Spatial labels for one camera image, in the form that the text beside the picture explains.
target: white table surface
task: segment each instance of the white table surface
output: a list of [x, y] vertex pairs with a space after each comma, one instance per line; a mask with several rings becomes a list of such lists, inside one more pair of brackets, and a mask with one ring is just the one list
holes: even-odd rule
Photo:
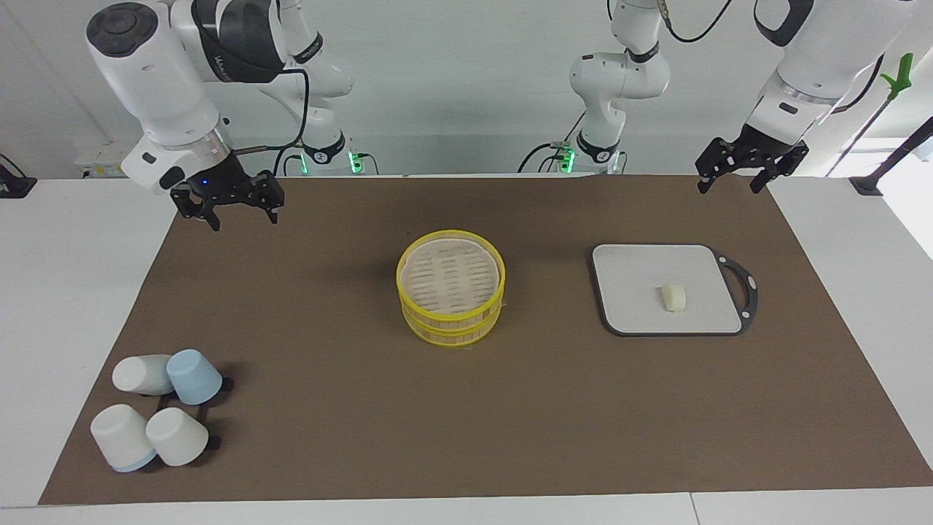
[[[933, 463], [933, 260], [845, 180], [772, 192]], [[128, 180], [43, 180], [0, 201], [0, 523], [933, 523], [933, 488], [35, 507], [173, 215]]]

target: blue cup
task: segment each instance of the blue cup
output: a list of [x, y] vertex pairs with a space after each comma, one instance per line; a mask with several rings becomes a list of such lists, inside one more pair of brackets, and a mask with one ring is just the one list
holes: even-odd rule
[[198, 350], [182, 350], [165, 365], [178, 399], [184, 404], [206, 403], [224, 382], [223, 376]]

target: white cutting board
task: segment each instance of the white cutting board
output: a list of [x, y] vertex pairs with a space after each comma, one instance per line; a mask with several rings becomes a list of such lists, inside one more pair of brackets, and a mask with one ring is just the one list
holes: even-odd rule
[[[735, 335], [755, 315], [755, 279], [706, 246], [601, 245], [592, 251], [592, 263], [603, 317], [619, 335]], [[723, 276], [727, 267], [735, 269], [748, 287], [748, 305], [732, 300]], [[684, 311], [674, 313], [664, 307], [665, 284], [684, 287]]]

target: cup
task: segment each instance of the cup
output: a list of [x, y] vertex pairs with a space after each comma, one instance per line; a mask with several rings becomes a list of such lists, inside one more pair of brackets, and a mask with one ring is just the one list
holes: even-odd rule
[[114, 404], [91, 421], [91, 435], [117, 472], [132, 472], [156, 457], [146, 437], [146, 420], [128, 404]]
[[176, 467], [200, 456], [210, 436], [195, 418], [172, 407], [160, 410], [149, 420], [146, 437], [165, 464]]
[[143, 395], [163, 395], [174, 390], [165, 370], [172, 356], [155, 354], [128, 357], [117, 363], [111, 375], [114, 386], [125, 392]]
[[184, 404], [206, 403], [224, 382], [223, 376], [198, 350], [182, 350], [165, 366], [178, 399]]

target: brown mat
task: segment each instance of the brown mat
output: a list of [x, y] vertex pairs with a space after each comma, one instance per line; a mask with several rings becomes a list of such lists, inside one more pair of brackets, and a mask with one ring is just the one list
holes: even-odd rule
[[[42, 504], [364, 499], [933, 485], [933, 473], [781, 212], [747, 179], [285, 182], [281, 223], [176, 220]], [[482, 234], [507, 306], [471, 350], [402, 319], [416, 237]], [[600, 321], [601, 243], [700, 243], [748, 268], [737, 337], [621, 338]], [[236, 380], [196, 466], [109, 470], [88, 430], [122, 358], [195, 347]]]

